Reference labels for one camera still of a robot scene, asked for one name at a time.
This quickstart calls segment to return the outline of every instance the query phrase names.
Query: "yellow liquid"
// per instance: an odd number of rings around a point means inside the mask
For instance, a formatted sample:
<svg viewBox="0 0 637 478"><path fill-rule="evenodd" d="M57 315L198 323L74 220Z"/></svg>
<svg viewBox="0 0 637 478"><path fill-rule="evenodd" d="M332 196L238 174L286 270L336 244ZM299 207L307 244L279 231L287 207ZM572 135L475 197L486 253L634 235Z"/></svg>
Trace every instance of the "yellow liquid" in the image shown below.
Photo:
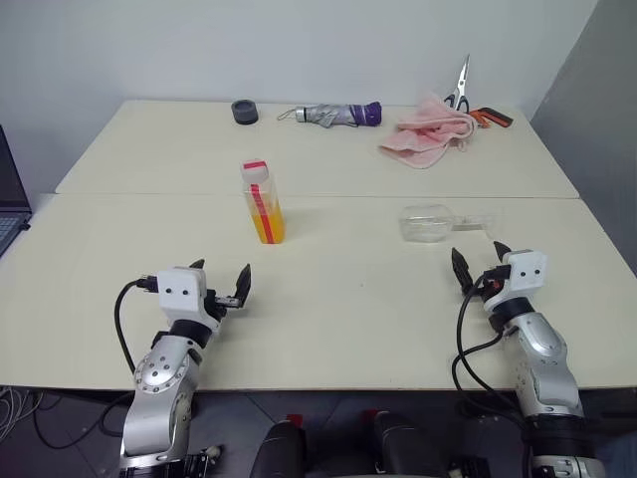
<svg viewBox="0 0 637 478"><path fill-rule="evenodd" d="M264 219L268 220L270 223L270 231L272 240L268 238L266 233L266 227L264 226ZM275 204L274 210L272 213L268 213L266 218L262 218L260 214L252 214L252 220L255 223L255 227L257 228L257 233L259 234L259 239L264 244L279 244L283 242L286 237L286 223L283 220L283 214L281 213L281 207L279 206L279 201Z"/></svg>

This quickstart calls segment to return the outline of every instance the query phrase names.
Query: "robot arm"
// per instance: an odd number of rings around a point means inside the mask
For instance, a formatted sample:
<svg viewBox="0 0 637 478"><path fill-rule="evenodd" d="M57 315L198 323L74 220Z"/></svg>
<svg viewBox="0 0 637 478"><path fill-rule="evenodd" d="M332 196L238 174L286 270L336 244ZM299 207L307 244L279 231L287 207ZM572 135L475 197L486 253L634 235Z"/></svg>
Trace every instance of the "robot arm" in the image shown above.
<svg viewBox="0 0 637 478"><path fill-rule="evenodd" d="M595 459L586 432L577 383L566 363L566 342L529 301L543 285L546 256L495 245L503 265L484 273L478 292L491 314L491 326L504 335L526 424L525 441L532 450L532 476L603 478L603 465ZM452 263L467 294L473 280L455 249Z"/></svg>
<svg viewBox="0 0 637 478"><path fill-rule="evenodd" d="M203 261L193 266L143 281L148 292L159 295L170 331L157 334L134 371L135 396L123 428L120 477L159 471L161 476L205 474L209 456L187 454L192 396L204 350L218 334L226 309L243 307L251 274L248 265L234 297L216 297L214 290L206 289Z"/></svg>

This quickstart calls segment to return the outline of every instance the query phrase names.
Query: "cable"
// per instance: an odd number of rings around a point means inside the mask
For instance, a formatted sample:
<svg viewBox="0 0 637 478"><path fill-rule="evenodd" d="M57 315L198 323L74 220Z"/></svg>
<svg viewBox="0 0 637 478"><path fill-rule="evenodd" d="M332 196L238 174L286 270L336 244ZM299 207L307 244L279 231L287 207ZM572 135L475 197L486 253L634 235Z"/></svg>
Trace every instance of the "cable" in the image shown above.
<svg viewBox="0 0 637 478"><path fill-rule="evenodd" d="M497 342L499 342L502 339L503 334L502 333L498 333L497 336L495 336L493 339L491 339L490 341L484 343L484 344L480 344L478 346L474 346L471 347L470 349L467 349L466 351L463 350L463 346L462 346L462 326L465 320L465 312L467 311L467 307L469 306L469 302L471 301L472 297L474 295L476 295L476 293L478 292L478 288L480 287L482 281L484 279L484 275L480 276L478 278L478 280L474 283L474 285L472 286L472 288L469 290L469 292L467 293L465 300L462 303L462 306L460 307L460 312L458 313L458 324L456 327L456 346L458 349L458 355L454 358L452 364L451 364L451 375L453 377L454 380L454 384L456 385L456 388L458 389L458 391L460 391L460 393L462 394L463 398L468 401L469 403L473 404L474 406L478 407L479 409L488 411L494 415L498 415L501 416L503 418L506 418L507 420L511 421L512 423L514 423L520 430L521 432L525 431L526 428L526 424L524 422L523 418L518 418L516 416L513 415L509 415L508 413L502 412L500 410L496 410L494 408L490 408L488 406L483 405L482 403L474 400L473 398L471 398L467 392L462 388L462 386L460 385L460 382L458 381L458 376L456 373L456 367L458 365L458 362L461 361L463 363L463 365L465 366L465 369L467 370L467 372L469 373L469 375L477 382L479 383L482 388L484 388L487 392L491 393L493 396L496 396L501 402L507 404L510 408L512 408L515 411L520 411L519 408L512 402L510 401L508 398L506 398L504 395L502 395L501 393L499 393L498 391L494 390L493 388L491 388L488 384L486 384L481 378L478 377L478 375L473 371L473 369L471 368L471 366L469 365L469 363L467 362L467 355L468 354L472 354L473 352L477 352L477 351L481 351L483 349L486 349L488 347L491 347L493 345L495 345ZM529 478L529 463L530 463L530 459L531 459L531 447L525 442L525 450L523 453L523 478Z"/></svg>
<svg viewBox="0 0 637 478"><path fill-rule="evenodd" d="M56 406L58 406L60 404L60 402L62 401L62 396L58 396L58 399L56 401L54 401L53 403L51 403L49 406L40 406L40 411L49 411L49 410L53 410Z"/></svg>
<svg viewBox="0 0 637 478"><path fill-rule="evenodd" d="M531 460L531 446L525 442L525 451L522 455L522 476L529 478L529 461Z"/></svg>
<svg viewBox="0 0 637 478"><path fill-rule="evenodd" d="M488 342L486 342L484 344L480 344L478 346L474 346L474 347L471 347L470 349L467 349L466 351L464 351L464 355L467 356L468 354L472 354L474 352L487 349L487 348L497 344L501 339L502 339L502 334L498 334L495 338L493 338L492 340L490 340L490 341L488 341ZM452 376L452 378L454 380L454 384L456 385L456 389L460 392L460 394L463 397L463 399L466 402L471 403L472 405L474 405L478 409L486 411L486 412L488 412L488 413L490 413L492 415L501 416L502 418L505 418L505 419L507 419L509 421L512 421L517 427L522 429L523 428L523 424L517 418L509 415L508 413L506 413L504 411L497 410L495 408L490 408L490 407L482 404L481 402L473 399L471 396L469 396L467 391L462 387L462 385L460 384L460 381L458 380L457 366L458 366L459 362L460 362L460 356L456 356L454 358L452 364L451 364L451 376Z"/></svg>
<svg viewBox="0 0 637 478"><path fill-rule="evenodd" d="M38 398L37 401L34 402L34 406L31 407L30 410L24 411L31 391L26 390L23 396L21 394L21 390L14 389L11 386L7 386L2 389L0 396L4 396L7 393L9 394L9 398L3 398L2 400L0 400L0 403L7 405L7 414L0 423L0 443L4 441L7 436L9 436L9 434L13 431L19 421L24 420L25 418L30 416L42 402L42 393L38 393Z"/></svg>
<svg viewBox="0 0 637 478"><path fill-rule="evenodd" d="M119 311L121 309L121 302L123 301L126 293L137 285L137 281L132 281L123 286L121 292L117 296L115 300L115 330L117 331L117 338L119 339L119 344L121 345L121 351L123 352L123 356L126 358L126 363L128 364L128 368L130 368L130 372L135 372L135 363L132 361L132 357L130 356L130 352L128 351L128 346L126 345L126 340L123 337L123 332L121 331L121 316L119 315Z"/></svg>
<svg viewBox="0 0 637 478"><path fill-rule="evenodd" d="M40 424L38 423L38 410L37 409L32 414L32 416L33 416L33 426L36 429L36 434L38 435L38 438L40 438L40 441L42 441L42 443L44 443L44 445L46 447L54 449L54 450L64 450L65 448L71 448L72 446L77 445L82 440L84 440L87 436L89 436L91 434L91 432L96 429L96 427L100 426L100 424L106 418L106 415L112 410L112 408L114 406L116 406L119 403L122 403L125 399L129 398L131 395L132 395L131 391L127 392L124 395L119 396L117 399L115 399L111 403L109 403L108 406L100 414L100 417L91 426L89 426L80 436L78 436L77 438L71 440L69 443L65 443L63 445L53 444L48 439L46 439L44 437L44 435L42 434L42 429L40 428Z"/></svg>
<svg viewBox="0 0 637 478"><path fill-rule="evenodd" d="M122 438L123 437L123 433L121 431L113 431L110 428L106 427L106 417L108 416L108 414L110 413L111 410L114 409L114 407L118 404L120 404L122 401L124 401L125 398L129 398L130 396L133 396L134 392L130 391L128 393L125 393L124 395L122 395L120 397L120 400L116 400L111 402L104 410L104 412L102 413L102 416L100 417L100 431L106 435L106 436L111 436L113 438Z"/></svg>
<svg viewBox="0 0 637 478"><path fill-rule="evenodd" d="M518 406L515 405L512 401L510 401L508 398L506 398L504 395L502 395L501 393L499 393L498 391L494 390L493 388L491 388L486 382L484 382L475 372L474 370L471 368L471 366L469 365L469 362L467 361L466 357L465 357L465 351L463 350L463 346L462 346L462 326L463 326L463 322L465 320L465 312L467 311L467 306L469 306L469 302L471 301L472 297L474 295L476 295L476 293L478 292L478 288L480 287L480 284L482 284L482 281L484 279L484 275L480 276L478 278L478 280L474 283L474 285L472 286L472 288L469 290L469 292L467 293L467 295L465 296L465 300L462 303L462 306L460 307L460 312L458 314L458 324L456 326L456 346L458 348L458 356L460 357L460 360L462 361L463 365L465 366L465 369L467 370L467 372L469 373L469 375L486 391L488 391L490 394L496 396L502 403L504 403L507 407L513 409L513 410L518 410Z"/></svg>

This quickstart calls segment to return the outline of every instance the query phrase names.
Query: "laptop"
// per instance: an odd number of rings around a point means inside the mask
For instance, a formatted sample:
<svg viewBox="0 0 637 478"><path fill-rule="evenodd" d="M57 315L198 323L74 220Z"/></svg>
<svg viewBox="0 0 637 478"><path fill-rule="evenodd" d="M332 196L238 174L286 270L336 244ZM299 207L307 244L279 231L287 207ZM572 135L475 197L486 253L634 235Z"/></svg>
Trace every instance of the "laptop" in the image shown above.
<svg viewBox="0 0 637 478"><path fill-rule="evenodd" d="M20 231L29 229L31 206L0 125L0 256Z"/></svg>

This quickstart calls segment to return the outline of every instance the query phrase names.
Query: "white table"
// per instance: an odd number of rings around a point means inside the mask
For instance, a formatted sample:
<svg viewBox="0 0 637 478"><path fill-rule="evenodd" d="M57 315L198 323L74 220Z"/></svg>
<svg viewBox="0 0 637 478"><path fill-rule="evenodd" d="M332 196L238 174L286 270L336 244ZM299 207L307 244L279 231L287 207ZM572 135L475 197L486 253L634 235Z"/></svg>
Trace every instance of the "white table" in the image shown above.
<svg viewBox="0 0 637 478"><path fill-rule="evenodd" d="M467 151L418 170L378 148L413 109L385 107L379 127L324 129L277 121L293 106L258 107L259 121L244 126L230 104L126 102L57 192L237 194L240 163L258 157L283 195L578 197L518 111L503 109L510 128L478 130Z"/></svg>
<svg viewBox="0 0 637 478"><path fill-rule="evenodd" d="M444 199L457 213L502 215L499 237L548 254L532 301L569 344L580 386L636 385L637 280L577 199ZM112 308L142 274L207 259L209 287L233 293L253 270L247 308L230 312L203 365L203 389L451 388L462 300L450 250L474 276L494 265L483 232L440 244L402 241L397 217L413 199L288 197L288 240L262 245L239 196L53 197L0 261L0 382L130 388ZM122 309L135 360L166 328L157 297L133 290ZM493 335L481 306L467 345ZM472 356L509 387L501 348Z"/></svg>

